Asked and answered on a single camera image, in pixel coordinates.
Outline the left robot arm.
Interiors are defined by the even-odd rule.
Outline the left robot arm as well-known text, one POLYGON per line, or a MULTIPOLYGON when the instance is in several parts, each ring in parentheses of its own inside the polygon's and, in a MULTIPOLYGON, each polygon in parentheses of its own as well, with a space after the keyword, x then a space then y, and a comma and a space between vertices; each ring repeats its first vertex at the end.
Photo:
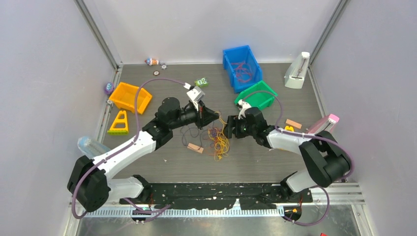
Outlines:
POLYGON ((190 101, 182 108, 176 98, 165 98, 155 117, 133 138, 102 155, 94 158, 83 155, 76 160, 67 184, 71 203, 79 202, 86 212, 93 212, 114 198, 133 198, 140 204, 146 203, 151 191, 139 178, 113 179, 114 176, 165 145, 172 139, 174 129, 192 123, 202 129, 217 119, 219 114, 207 108, 203 101, 197 104, 190 101))

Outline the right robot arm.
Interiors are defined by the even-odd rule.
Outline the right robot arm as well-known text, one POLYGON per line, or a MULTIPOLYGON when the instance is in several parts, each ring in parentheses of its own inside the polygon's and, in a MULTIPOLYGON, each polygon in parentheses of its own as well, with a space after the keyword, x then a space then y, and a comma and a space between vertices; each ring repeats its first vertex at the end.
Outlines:
POLYGON ((330 186, 349 175, 354 168, 349 155, 328 131, 305 134, 269 125, 257 107, 228 116, 224 133, 228 139, 252 137, 260 146, 289 151, 302 157, 305 169, 290 174, 280 182, 280 195, 288 202, 293 202, 305 189, 330 186))

